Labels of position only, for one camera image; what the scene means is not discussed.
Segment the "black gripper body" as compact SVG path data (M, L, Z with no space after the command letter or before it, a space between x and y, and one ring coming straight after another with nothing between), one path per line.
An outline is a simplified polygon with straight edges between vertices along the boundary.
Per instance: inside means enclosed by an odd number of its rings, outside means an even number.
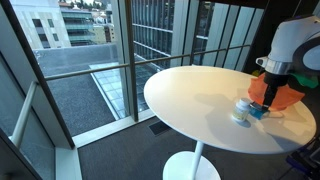
M271 88L278 88L285 86L288 82L288 75L277 75L269 72L265 72L264 82Z

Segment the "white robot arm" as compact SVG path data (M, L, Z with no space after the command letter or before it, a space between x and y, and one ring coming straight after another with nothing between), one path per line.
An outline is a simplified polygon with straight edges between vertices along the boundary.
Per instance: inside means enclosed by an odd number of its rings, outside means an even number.
M278 88L287 84L290 73L320 73L320 19L314 15L301 15L280 23L270 53L257 58L256 63L265 70L263 81L267 88L262 108L267 110Z

